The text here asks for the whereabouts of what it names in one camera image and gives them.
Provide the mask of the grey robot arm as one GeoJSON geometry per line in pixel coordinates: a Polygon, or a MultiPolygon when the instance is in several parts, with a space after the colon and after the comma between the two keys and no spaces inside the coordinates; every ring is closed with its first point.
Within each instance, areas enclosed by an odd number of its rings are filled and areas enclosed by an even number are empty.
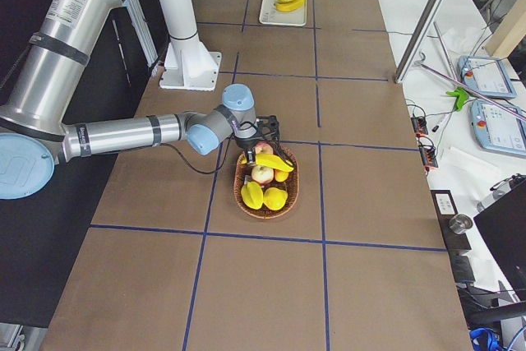
{"type": "MultiPolygon", "coordinates": [[[[232,137],[247,154],[258,138],[250,89],[232,84],[207,114],[186,111],[67,125],[63,117],[108,14],[126,0],[53,0],[1,107],[1,197],[41,190],[57,164],[186,141],[207,155],[232,137]]],[[[168,87],[213,90],[221,56],[201,42],[191,0],[159,0],[168,28],[168,87]]]]}

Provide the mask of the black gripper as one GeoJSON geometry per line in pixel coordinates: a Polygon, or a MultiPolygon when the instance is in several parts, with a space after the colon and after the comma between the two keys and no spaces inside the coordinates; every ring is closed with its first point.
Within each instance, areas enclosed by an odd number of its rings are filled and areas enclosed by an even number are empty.
{"type": "Polygon", "coordinates": [[[259,142],[258,136],[240,137],[235,136],[237,146],[244,151],[244,157],[247,165],[256,165],[255,146],[259,142]]]}

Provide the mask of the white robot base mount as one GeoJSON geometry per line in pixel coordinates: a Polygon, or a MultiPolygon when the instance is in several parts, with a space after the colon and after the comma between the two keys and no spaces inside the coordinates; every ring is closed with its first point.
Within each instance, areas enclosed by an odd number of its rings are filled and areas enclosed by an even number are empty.
{"type": "Polygon", "coordinates": [[[160,86],[171,90],[214,90],[222,55],[208,51],[201,42],[192,1],[159,3],[169,36],[160,86]]]}

